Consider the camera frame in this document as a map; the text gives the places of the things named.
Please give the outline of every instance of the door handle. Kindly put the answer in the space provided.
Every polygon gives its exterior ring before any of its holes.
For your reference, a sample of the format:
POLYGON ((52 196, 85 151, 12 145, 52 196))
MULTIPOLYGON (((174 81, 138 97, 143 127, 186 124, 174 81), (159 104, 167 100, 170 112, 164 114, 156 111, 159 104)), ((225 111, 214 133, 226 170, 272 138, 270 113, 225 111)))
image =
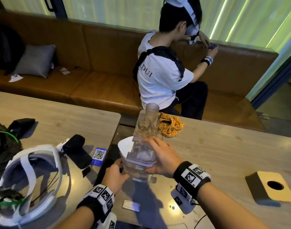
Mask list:
POLYGON ((47 2, 47 0, 44 0, 45 1, 45 4, 46 4, 46 7, 47 7, 47 9, 50 11, 50 12, 54 12, 55 10, 54 10, 54 8, 52 7, 52 8, 50 8, 50 6, 49 6, 49 4, 48 4, 48 2, 47 2))

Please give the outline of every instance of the wristband with markers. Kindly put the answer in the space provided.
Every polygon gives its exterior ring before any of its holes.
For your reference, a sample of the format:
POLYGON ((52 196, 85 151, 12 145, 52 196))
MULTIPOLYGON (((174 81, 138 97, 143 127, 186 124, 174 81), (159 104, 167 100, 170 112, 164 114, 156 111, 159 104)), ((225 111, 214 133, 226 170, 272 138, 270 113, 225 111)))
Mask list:
POLYGON ((113 192, 104 185, 96 185, 87 193, 83 200, 78 204, 77 208, 86 206, 96 215, 96 220, 104 222, 115 202, 113 192))
POLYGON ((213 63, 213 58, 211 56, 206 56, 204 59, 201 60, 201 62, 205 62, 210 66, 213 63))
POLYGON ((188 200, 196 199, 199 189, 207 182, 211 182, 210 175, 200 166, 190 162, 182 162, 174 173, 178 183, 177 190, 188 200))

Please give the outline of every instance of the black hair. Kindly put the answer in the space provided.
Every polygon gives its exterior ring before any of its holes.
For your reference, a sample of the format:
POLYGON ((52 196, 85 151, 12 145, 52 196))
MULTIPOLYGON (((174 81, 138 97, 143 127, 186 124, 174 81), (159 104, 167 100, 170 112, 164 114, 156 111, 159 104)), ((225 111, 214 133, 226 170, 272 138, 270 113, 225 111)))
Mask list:
MULTIPOLYGON (((202 8, 200 1, 188 0, 188 2, 195 13, 195 22, 201 25, 202 8)), ((193 21, 185 7, 175 7, 169 3, 165 3, 161 8, 159 31, 162 33, 171 32, 180 21, 186 21, 187 27, 193 24, 193 21)))

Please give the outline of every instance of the blue qr code card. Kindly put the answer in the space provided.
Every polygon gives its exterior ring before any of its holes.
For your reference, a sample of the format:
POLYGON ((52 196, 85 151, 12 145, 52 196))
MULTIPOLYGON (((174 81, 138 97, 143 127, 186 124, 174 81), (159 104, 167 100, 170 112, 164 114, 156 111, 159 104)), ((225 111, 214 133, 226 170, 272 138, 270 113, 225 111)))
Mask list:
POLYGON ((107 149, 96 148, 94 155, 92 156, 91 164, 101 166, 106 153, 107 149))

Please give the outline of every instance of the hand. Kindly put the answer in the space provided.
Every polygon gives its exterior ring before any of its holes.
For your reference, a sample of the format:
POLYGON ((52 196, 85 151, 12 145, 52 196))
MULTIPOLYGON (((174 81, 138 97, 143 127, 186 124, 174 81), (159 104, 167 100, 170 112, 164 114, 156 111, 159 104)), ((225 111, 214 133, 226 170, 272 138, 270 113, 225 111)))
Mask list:
POLYGON ((147 169, 146 172, 148 174, 161 174, 167 178, 173 178, 175 170, 183 162, 176 151, 172 146, 157 137, 144 139, 144 141, 152 146, 157 158, 156 166, 147 169))
POLYGON ((201 31, 199 31, 199 39, 203 43, 203 48, 209 48, 210 42, 208 37, 201 31))
POLYGON ((113 194, 117 194, 123 183, 130 177, 128 174, 121 174, 120 168, 123 168, 122 158, 117 159, 111 167, 106 169, 101 183, 110 188, 113 194))
POLYGON ((209 49, 207 55, 211 56, 212 58, 214 58, 216 56, 218 50, 219 50, 219 46, 217 46, 213 50, 209 49))

